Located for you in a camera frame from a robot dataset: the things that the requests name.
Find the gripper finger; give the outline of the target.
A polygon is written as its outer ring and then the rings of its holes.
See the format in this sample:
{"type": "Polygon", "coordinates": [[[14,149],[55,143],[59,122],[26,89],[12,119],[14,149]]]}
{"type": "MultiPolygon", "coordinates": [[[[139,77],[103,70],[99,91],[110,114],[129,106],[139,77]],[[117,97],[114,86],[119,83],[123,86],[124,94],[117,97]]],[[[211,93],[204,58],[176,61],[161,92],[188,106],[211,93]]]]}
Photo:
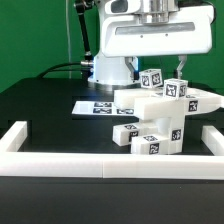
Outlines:
{"type": "Polygon", "coordinates": [[[138,58],[137,57],[126,57],[125,64],[131,72],[131,79],[137,81],[139,79],[139,68],[138,68],[138,58]]]}
{"type": "Polygon", "coordinates": [[[184,68],[184,66],[187,62],[187,55],[179,55],[178,59],[179,59],[179,65],[175,69],[174,74],[177,79],[181,79],[182,78],[182,69],[184,68]]]}

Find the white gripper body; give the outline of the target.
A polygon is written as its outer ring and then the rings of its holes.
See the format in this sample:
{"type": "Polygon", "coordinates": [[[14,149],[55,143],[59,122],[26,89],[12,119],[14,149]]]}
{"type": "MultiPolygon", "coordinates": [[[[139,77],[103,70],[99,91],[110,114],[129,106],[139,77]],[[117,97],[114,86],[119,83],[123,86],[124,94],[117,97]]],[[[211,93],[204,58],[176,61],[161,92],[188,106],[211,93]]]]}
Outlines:
{"type": "Polygon", "coordinates": [[[201,54],[212,47],[211,5],[105,0],[99,12],[100,49],[107,57],[201,54]]]}

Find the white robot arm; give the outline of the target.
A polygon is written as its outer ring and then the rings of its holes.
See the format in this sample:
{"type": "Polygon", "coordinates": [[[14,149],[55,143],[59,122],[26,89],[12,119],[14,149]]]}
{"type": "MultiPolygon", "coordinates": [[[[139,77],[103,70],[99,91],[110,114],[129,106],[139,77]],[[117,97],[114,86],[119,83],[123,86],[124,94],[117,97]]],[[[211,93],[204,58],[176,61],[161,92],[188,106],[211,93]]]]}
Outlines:
{"type": "Polygon", "coordinates": [[[100,21],[100,47],[89,82],[123,87],[139,82],[142,56],[209,52],[215,7],[179,0],[93,0],[100,21]]]}

